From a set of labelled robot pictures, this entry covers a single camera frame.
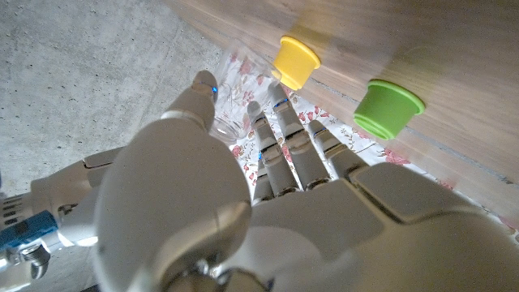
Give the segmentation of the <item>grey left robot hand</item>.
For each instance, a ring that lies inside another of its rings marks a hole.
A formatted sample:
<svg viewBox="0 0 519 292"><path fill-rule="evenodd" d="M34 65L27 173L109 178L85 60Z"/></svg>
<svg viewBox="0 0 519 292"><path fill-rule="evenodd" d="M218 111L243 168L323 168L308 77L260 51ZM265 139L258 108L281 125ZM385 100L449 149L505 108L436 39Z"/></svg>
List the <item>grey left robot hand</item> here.
<svg viewBox="0 0 519 292"><path fill-rule="evenodd" d="M452 191L366 164L271 87L285 157L257 107L264 168L251 194L209 135L217 82L201 71L116 156L99 189L103 291L515 291L518 247Z"/></svg>

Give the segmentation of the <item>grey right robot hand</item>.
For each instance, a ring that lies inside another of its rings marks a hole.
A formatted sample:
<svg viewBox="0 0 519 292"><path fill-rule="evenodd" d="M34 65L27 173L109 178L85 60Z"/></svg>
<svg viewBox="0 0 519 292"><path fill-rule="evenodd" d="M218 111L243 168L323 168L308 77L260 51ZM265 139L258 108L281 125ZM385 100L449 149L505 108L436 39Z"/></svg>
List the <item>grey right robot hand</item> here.
<svg viewBox="0 0 519 292"><path fill-rule="evenodd" d="M92 154L54 174L31 182L33 213L48 211L65 247L90 247L97 243L94 212L105 172L122 148Z"/></svg>

